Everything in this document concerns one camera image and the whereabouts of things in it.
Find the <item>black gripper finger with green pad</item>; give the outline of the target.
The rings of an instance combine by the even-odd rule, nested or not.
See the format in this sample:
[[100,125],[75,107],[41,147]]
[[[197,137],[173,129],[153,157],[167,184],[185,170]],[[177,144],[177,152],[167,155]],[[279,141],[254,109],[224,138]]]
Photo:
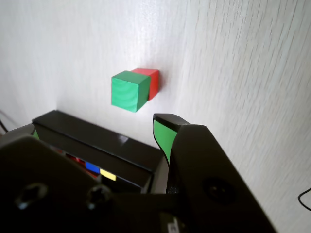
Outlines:
[[182,199],[183,220],[191,232],[275,231],[208,127],[156,113],[153,135],[169,166],[167,189]]

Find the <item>black gripper finger with silver tip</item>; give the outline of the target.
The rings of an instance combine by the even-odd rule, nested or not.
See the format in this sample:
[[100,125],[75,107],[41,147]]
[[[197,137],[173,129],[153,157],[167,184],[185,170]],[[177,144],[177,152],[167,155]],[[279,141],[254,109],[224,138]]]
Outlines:
[[41,142],[32,124],[0,139],[3,233],[115,233],[109,190]]

